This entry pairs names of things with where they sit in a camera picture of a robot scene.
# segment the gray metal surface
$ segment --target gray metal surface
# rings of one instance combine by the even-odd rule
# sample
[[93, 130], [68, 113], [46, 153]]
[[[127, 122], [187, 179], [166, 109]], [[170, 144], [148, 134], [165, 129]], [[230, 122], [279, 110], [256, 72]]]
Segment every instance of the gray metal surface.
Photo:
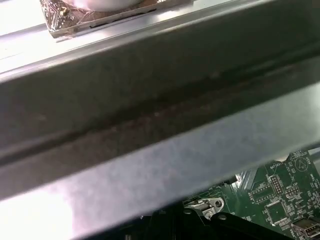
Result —
[[[66, 59], [65, 54], [72, 50], [76, 51], [77, 58], [83, 57], [86, 52], [85, 49], [99, 41], [106, 41], [118, 35], [134, 32], [230, 1], [196, 0], [193, 4], [178, 6], [165, 11], [156, 11], [127, 19], [124, 22], [98, 27], [88, 34], [65, 41], [56, 41], [49, 34], [38, 0], [0, 1], [0, 22], [3, 23], [0, 28], [0, 80], [12, 79], [15, 73], [26, 74], [38, 71], [39, 68], [59, 64], [62, 61], [61, 58], [64, 61], [73, 59], [75, 56]], [[109, 48], [115, 45], [112, 40], [110, 42], [107, 40], [107, 42], [106, 46]]]
[[82, 238], [317, 141], [320, 59], [305, 59], [319, 53], [319, 8], [267, 2], [11, 58], [0, 238]]
[[[244, 92], [256, 98], [265, 92], [270, 93], [279, 80], [289, 83], [317, 79], [319, 64], [320, 59], [315, 59], [271, 72], [261, 82], [263, 88], [258, 84], [249, 90], [250, 87], [246, 86], [247, 92]], [[180, 200], [238, 171], [314, 143], [320, 138], [319, 96], [320, 84], [317, 83], [4, 199], [0, 202], [0, 223], [3, 226], [0, 237], [83, 237]], [[232, 98], [234, 102], [243, 100], [243, 92]], [[201, 109], [208, 111], [215, 104], [217, 101], [212, 101]], [[159, 112], [154, 119], [163, 122], [161, 115]], [[139, 142], [139, 134], [147, 136], [150, 125], [154, 127], [155, 135], [163, 131], [157, 121], [152, 118], [148, 121], [149, 124], [141, 122], [137, 125], [136, 129], [141, 129], [138, 132], [119, 127], [91, 133], [57, 149], [29, 157], [24, 163], [3, 167], [2, 197], [6, 191], [22, 186], [26, 189], [30, 181], [48, 177], [48, 171], [39, 171], [41, 162], [51, 163], [47, 166], [49, 168], [54, 161], [66, 167], [71, 160], [81, 163], [110, 159], [115, 151], [113, 146], [119, 148]]]

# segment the motherboard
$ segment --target motherboard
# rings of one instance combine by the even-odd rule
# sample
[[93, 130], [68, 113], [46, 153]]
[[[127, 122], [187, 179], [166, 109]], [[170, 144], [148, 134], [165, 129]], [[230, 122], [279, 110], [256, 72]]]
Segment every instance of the motherboard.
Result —
[[320, 239], [320, 177], [308, 151], [291, 153], [285, 161], [272, 161], [233, 179], [189, 197], [184, 204], [221, 199], [221, 212], [293, 239]]

